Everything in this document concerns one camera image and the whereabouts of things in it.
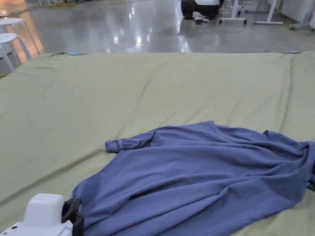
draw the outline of blue shirt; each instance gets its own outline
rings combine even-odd
[[[230,235],[293,207],[313,142],[203,122],[106,142],[117,156],[82,181],[85,236]]]

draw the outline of polished concrete floor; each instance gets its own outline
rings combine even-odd
[[[290,31],[284,25],[253,25],[265,14],[244,14],[241,22],[216,21],[196,25],[182,18],[179,0],[92,1],[76,7],[31,8],[19,17],[26,20],[42,53],[204,52],[260,53],[315,50],[315,34]],[[19,32],[31,54],[36,50],[24,28]],[[15,66],[25,62],[17,42],[11,53]],[[8,69],[0,60],[0,74]]]

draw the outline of caster wheel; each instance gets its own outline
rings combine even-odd
[[[192,19],[192,13],[186,12],[183,14],[185,20],[191,20]]]
[[[208,19],[209,19],[209,20],[213,20],[216,16],[217,16],[216,12],[210,12],[210,13],[208,14]]]

